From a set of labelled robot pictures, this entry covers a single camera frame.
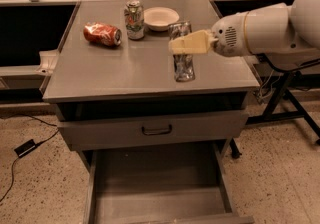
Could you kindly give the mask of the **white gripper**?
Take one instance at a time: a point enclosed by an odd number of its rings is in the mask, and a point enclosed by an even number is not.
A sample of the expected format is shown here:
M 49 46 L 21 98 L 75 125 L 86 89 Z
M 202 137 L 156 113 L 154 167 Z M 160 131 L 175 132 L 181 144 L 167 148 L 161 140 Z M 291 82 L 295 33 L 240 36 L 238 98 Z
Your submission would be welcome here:
M 170 40 L 168 47 L 173 55 L 207 54 L 212 48 L 225 57 L 245 56 L 249 52 L 244 38 L 247 13 L 236 13 L 221 18 L 209 30 L 199 30 Z

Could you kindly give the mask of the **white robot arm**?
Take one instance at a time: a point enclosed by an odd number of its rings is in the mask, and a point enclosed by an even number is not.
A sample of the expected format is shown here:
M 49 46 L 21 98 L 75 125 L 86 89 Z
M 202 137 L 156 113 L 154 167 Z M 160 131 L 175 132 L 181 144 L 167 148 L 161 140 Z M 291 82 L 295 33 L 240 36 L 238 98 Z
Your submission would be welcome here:
M 168 44 L 173 55 L 293 55 L 320 50 L 320 0 L 294 0 L 225 16 Z

